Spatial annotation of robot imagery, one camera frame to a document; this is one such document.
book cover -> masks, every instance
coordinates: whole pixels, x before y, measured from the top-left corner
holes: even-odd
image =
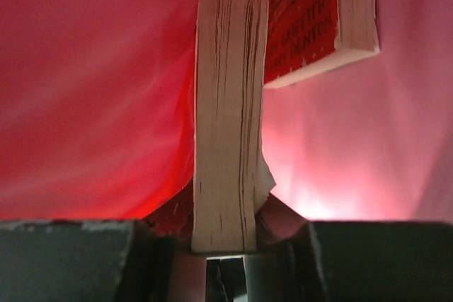
[[[265,83],[335,52],[338,0],[269,0]]]

pink backdrop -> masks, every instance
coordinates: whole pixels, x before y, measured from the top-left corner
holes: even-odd
[[[143,216],[193,171],[197,0],[0,0],[0,218]],[[453,221],[453,0],[378,0],[382,54],[265,91],[301,214]]]

book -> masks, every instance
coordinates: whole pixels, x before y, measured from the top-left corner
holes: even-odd
[[[274,182],[261,152],[268,0],[199,0],[192,251],[256,248]]]
[[[379,53],[375,0],[269,0],[265,87]]]

red book cover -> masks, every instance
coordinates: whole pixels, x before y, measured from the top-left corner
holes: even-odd
[[[269,0],[265,83],[335,51],[338,0]]]

pink fabric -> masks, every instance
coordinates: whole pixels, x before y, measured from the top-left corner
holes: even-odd
[[[0,218],[138,217],[189,181],[196,18],[197,0],[0,0]]]
[[[265,91],[274,193],[315,219],[453,222],[453,1],[377,3],[378,57]]]

